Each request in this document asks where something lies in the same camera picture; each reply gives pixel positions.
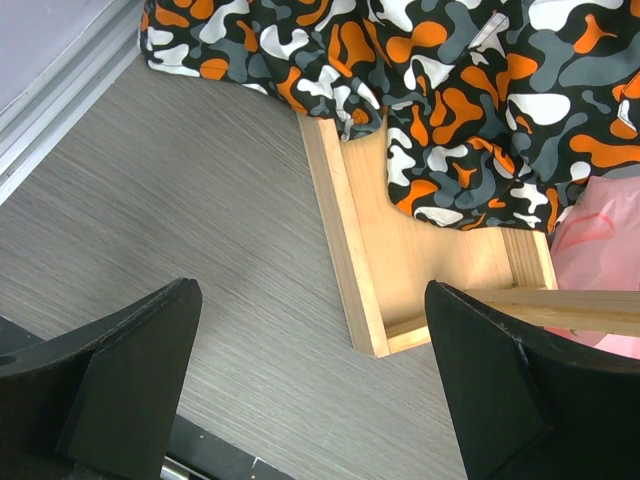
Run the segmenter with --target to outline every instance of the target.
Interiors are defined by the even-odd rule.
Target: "camouflage fabric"
[[[391,201],[439,226],[551,231],[640,162],[640,0],[147,0],[140,46],[343,140],[388,113]]]

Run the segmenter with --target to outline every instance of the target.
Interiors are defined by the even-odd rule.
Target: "wooden tray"
[[[542,233],[460,232],[400,212],[387,197],[384,129],[341,142],[333,120],[299,121],[357,350],[382,357],[428,342],[432,279],[462,290],[556,288]]]

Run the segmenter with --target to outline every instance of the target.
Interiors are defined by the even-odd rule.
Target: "wooden box side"
[[[389,355],[335,122],[304,115],[298,121],[353,346],[376,357]]]

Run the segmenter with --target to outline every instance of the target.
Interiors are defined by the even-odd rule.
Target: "pink plastic bag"
[[[640,177],[593,177],[556,229],[551,259],[561,290],[640,290]],[[640,338],[601,332],[549,331],[640,359]]]

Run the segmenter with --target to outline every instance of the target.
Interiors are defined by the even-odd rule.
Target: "gray floor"
[[[0,313],[51,338],[178,276],[189,419],[296,479],[465,478],[432,348],[350,348],[292,112],[136,62],[0,207]]]

